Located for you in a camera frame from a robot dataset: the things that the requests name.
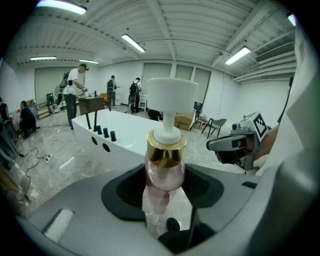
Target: marble floor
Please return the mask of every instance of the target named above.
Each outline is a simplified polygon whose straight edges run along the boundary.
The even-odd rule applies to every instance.
[[[128,108],[122,105],[112,110],[125,113]],[[134,114],[129,111],[128,115],[149,118],[148,113],[143,111]],[[23,158],[17,157],[15,166],[10,171],[13,180],[26,189],[29,179],[25,176],[25,173],[37,164],[27,172],[30,177],[30,185],[26,193],[29,201],[23,199],[19,204],[19,213],[25,217],[28,217],[45,201],[71,183],[106,172],[103,164],[81,148],[77,142],[74,131],[68,126],[66,110],[38,120],[37,126],[40,129],[28,139],[18,139],[16,144],[18,151],[27,155]],[[184,154],[185,163],[242,174],[242,170],[234,165],[219,163],[215,153],[207,150],[206,141],[209,129],[207,128],[201,134],[202,129],[202,127],[198,129],[197,126],[190,131],[181,130],[181,133],[187,139]],[[223,127],[219,137],[227,135],[229,131],[228,127]],[[209,139],[214,139],[217,132],[216,130]],[[43,155],[53,155],[53,157],[49,163],[36,158],[36,156],[42,157]],[[143,210],[146,212],[148,230],[156,238],[167,231],[166,219],[168,216],[175,216],[180,223],[181,230],[189,228],[188,223],[190,222],[192,208],[182,189],[170,192],[166,209],[164,209],[165,212],[154,212],[154,208],[151,207],[150,200],[148,200],[147,191],[143,194],[143,198]],[[180,213],[187,214],[180,215],[176,211],[177,208],[182,209],[179,210]]]

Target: fluorescent ceiling light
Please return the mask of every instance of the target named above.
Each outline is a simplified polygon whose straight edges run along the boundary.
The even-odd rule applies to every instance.
[[[55,56],[46,56],[46,57],[31,57],[30,61],[39,61],[39,60],[55,60]]]
[[[249,48],[244,46],[240,51],[238,51],[235,55],[228,59],[225,64],[230,65],[248,53],[250,53]]]
[[[89,62],[89,63],[99,64],[99,62],[97,62],[97,61],[87,60],[87,59],[79,59],[79,61],[80,62]]]
[[[296,17],[293,14],[289,15],[288,19],[292,23],[292,25],[296,26]]]
[[[81,15],[87,11],[86,7],[68,0],[41,0],[35,7],[60,8]]]
[[[143,49],[132,37],[130,37],[128,34],[124,34],[122,36],[124,40],[132,44],[135,48],[137,48],[140,52],[144,53],[146,50]]]

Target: black knob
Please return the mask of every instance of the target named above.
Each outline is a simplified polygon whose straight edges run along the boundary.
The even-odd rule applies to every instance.
[[[101,126],[100,126],[100,125],[97,125],[97,126],[96,126],[96,130],[98,131],[98,134],[99,134],[99,135],[102,134]]]
[[[103,134],[105,138],[109,138],[108,128],[103,128]]]
[[[115,131],[110,131],[110,136],[111,136],[111,141],[112,142],[115,142],[117,139],[116,139],[116,133]]]
[[[86,117],[86,122],[88,123],[88,129],[90,130],[91,126],[90,126],[90,120],[89,120],[88,112],[85,112],[85,117]]]

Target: white ceiling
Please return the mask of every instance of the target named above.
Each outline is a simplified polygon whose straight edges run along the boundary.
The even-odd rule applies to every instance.
[[[257,63],[256,56],[294,40],[294,33],[288,34],[294,27],[286,10],[266,0],[77,2],[87,7],[84,15],[36,8],[12,40],[7,55],[19,65],[29,63],[30,57],[48,55],[70,63],[89,59],[100,66],[134,59],[175,59],[240,76]],[[123,40],[125,33],[146,52]],[[229,55],[243,46],[258,50],[225,65]]]

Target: black chair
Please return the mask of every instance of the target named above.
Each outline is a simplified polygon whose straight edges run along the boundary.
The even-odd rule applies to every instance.
[[[203,134],[205,129],[207,128],[207,126],[210,124],[210,129],[209,129],[209,133],[208,133],[207,139],[209,139],[209,134],[210,134],[210,131],[211,131],[211,127],[214,128],[214,130],[212,131],[211,135],[214,133],[214,131],[216,129],[219,129],[218,134],[216,136],[218,138],[220,130],[221,130],[221,127],[226,123],[226,121],[227,121],[227,119],[225,119],[225,118],[221,118],[219,120],[214,120],[214,119],[210,118],[209,121],[206,123],[206,125],[203,128],[201,133]]]

